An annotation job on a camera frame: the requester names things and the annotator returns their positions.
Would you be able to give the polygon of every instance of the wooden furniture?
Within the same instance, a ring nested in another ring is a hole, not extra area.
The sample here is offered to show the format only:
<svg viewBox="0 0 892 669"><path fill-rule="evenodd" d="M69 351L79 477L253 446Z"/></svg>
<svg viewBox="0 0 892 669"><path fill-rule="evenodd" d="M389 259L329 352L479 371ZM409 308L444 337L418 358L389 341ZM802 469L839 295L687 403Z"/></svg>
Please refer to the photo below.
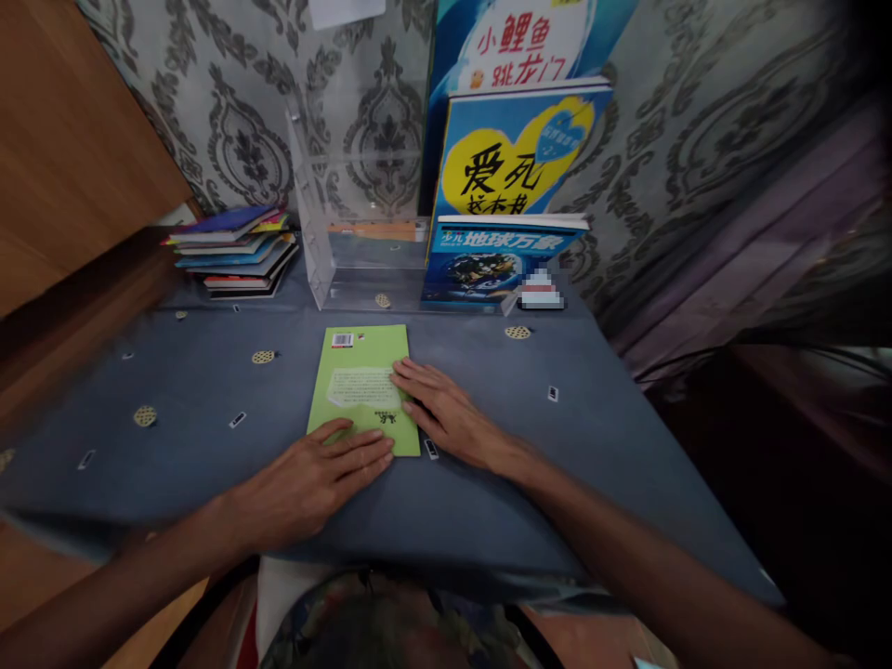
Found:
<svg viewBox="0 0 892 669"><path fill-rule="evenodd" d="M191 197L74 2L0 6L0 317Z"/></svg>
<svg viewBox="0 0 892 669"><path fill-rule="evenodd" d="M191 191L71 0L0 4L0 80L7 436L176 279L160 231L133 235Z"/></svg>

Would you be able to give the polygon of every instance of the barcode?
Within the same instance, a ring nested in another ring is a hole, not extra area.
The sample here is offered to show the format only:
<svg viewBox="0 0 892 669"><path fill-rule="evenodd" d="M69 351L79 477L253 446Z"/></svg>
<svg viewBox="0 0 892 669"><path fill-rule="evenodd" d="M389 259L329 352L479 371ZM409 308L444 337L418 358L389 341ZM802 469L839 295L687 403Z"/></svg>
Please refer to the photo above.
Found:
<svg viewBox="0 0 892 669"><path fill-rule="evenodd" d="M332 337L332 348L353 348L353 333L335 334Z"/></svg>

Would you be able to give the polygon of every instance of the person's right hand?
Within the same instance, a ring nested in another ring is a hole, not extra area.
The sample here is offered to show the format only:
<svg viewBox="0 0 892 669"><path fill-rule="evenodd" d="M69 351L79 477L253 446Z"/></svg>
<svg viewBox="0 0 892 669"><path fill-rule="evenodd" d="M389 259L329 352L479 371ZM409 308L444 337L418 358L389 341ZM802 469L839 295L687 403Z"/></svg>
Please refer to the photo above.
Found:
<svg viewBox="0 0 892 669"><path fill-rule="evenodd" d="M424 407L404 402L403 409L442 449L470 465L508 476L529 451L520 439L503 432L479 411L470 396L436 367L403 358L393 363L390 380Z"/></svg>

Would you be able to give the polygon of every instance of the book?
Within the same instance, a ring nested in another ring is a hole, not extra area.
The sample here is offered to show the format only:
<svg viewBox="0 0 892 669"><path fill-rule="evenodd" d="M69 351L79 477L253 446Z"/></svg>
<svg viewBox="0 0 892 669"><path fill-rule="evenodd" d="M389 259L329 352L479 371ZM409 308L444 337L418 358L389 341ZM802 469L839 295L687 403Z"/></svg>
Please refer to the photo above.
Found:
<svg viewBox="0 0 892 669"><path fill-rule="evenodd" d="M279 209L272 216L264 218L257 223L254 228L248 231L248 234L258 234L259 232L275 232L284 230L288 227L288 215Z"/></svg>
<svg viewBox="0 0 892 669"><path fill-rule="evenodd" d="M279 259L288 252L295 243L293 234L283 234L278 239L273 240L272 249L269 254L261 262L254 265L239 265L238 271L240 276L257 276L265 277L269 274L272 267ZM201 267L186 268L187 272L193 274L223 274L229 276L232 273L232 265L205 265Z"/></svg>
<svg viewBox="0 0 892 669"><path fill-rule="evenodd" d="M588 229L582 215L441 216L430 233L422 303L494 313Z"/></svg>
<svg viewBox="0 0 892 669"><path fill-rule="evenodd" d="M408 398L389 378L393 363L408 355L405 325L326 329L307 432L349 418L353 427L332 441L378 428L394 440L394 455L419 456L418 428L402 410Z"/></svg>
<svg viewBox="0 0 892 669"><path fill-rule="evenodd" d="M285 275L284 267L288 264L288 259L282 264L282 271L278 272L270 284L263 288L220 288L208 291L212 300L227 299L271 299L276 296L279 291L279 284L282 283L282 277Z"/></svg>
<svg viewBox="0 0 892 669"><path fill-rule="evenodd" d="M252 244L256 241L256 237L252 235L242 235L235 242L171 242L169 239L164 240L162 245L172 245L174 253L179 253L181 249L192 249L192 248L232 248L239 249L244 248L248 244Z"/></svg>
<svg viewBox="0 0 892 669"><path fill-rule="evenodd" d="M183 228L170 235L171 242L234 242L269 215L271 206L230 209Z"/></svg>
<svg viewBox="0 0 892 669"><path fill-rule="evenodd" d="M269 288L276 277L282 272L288 261L297 253L299 245L294 243L285 247L284 253L276 260L265 276L209 276L204 279L204 285L211 290L245 290L251 288Z"/></svg>
<svg viewBox="0 0 892 669"><path fill-rule="evenodd" d="M452 98L434 218L545 212L612 95L574 83Z"/></svg>
<svg viewBox="0 0 892 669"><path fill-rule="evenodd" d="M215 243L185 243L177 244L174 247L174 253L181 256L223 256L225 254L235 254L245 256L253 254L260 248L260 244L272 239L275 236L273 232L267 232L260 235L243 235L247 237L246 243L231 244L215 244Z"/></svg>
<svg viewBox="0 0 892 669"><path fill-rule="evenodd" d="M419 216L436 193L449 97L600 74L637 0L443 0L431 40Z"/></svg>
<svg viewBox="0 0 892 669"><path fill-rule="evenodd" d="M252 254L224 254L222 256L184 256L178 260L179 268L196 268L207 265L256 265L262 262L272 251L272 247L280 242L279 236L271 236L263 240L259 248Z"/></svg>

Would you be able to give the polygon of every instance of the table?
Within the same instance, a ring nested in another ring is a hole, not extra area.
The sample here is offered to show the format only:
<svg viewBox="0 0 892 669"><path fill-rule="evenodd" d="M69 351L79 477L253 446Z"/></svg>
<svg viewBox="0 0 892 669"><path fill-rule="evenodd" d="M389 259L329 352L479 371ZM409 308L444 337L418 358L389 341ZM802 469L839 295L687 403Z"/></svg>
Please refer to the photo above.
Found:
<svg viewBox="0 0 892 669"><path fill-rule="evenodd" d="M319 312L302 264L275 300L244 301L236 312L184 286L141 317L16 444L0 476L0 507L45 538L110 550L126 528L189 513L304 434L326 327L405 323L413 358L452 376L497 424L738 587L768 604L782 602L566 285L568 308L559 313ZM511 339L510 325L533 334ZM260 350L280 355L252 363ZM557 402L548 399L549 386L558 389ZM143 405L157 413L151 427L134 421ZM89 465L79 469L91 450ZM287 555L584 576L517 489L448 455L399 459Z"/></svg>

